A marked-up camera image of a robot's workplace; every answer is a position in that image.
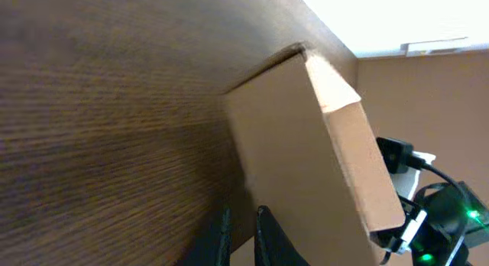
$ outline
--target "cardboard box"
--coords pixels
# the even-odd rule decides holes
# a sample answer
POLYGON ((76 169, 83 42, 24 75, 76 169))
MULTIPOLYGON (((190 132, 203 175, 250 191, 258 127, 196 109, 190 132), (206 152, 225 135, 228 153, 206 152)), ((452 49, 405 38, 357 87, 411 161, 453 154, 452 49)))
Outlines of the cardboard box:
POLYGON ((294 44, 225 96, 256 206, 311 265, 376 265, 368 233, 404 214, 358 94, 294 44))

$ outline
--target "green led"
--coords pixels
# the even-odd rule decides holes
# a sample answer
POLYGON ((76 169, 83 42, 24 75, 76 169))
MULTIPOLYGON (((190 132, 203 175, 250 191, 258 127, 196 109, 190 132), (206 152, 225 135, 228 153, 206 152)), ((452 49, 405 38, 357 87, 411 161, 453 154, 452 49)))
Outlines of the green led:
POLYGON ((432 261, 432 260, 433 260, 433 258, 434 258, 434 257, 433 257, 433 255, 431 255, 431 254, 424 254, 424 255, 422 255, 422 256, 419 258, 419 260, 420 260, 421 262, 429 262, 429 261, 432 261))
POLYGON ((467 216, 476 219, 477 217, 481 216, 481 214, 476 210, 472 210, 467 212, 467 216))

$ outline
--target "dark wood grain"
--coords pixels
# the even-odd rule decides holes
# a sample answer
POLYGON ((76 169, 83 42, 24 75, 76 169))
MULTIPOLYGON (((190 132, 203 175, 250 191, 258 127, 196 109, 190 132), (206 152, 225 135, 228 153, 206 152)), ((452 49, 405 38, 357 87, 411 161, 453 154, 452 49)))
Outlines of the dark wood grain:
POLYGON ((220 94, 296 41, 355 84, 300 0, 0 6, 0 265, 172 264, 223 203, 237 247, 253 213, 220 94))

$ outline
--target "beige wall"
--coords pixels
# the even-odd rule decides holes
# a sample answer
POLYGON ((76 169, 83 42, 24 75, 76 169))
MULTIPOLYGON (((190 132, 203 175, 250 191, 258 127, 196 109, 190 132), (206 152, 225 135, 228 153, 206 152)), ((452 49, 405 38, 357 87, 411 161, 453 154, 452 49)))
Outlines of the beige wall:
MULTIPOLYGON (((376 135, 434 153, 436 166, 489 204, 489 53, 361 60, 358 91, 376 135)), ((489 243, 470 252, 473 264, 489 261, 489 243)))

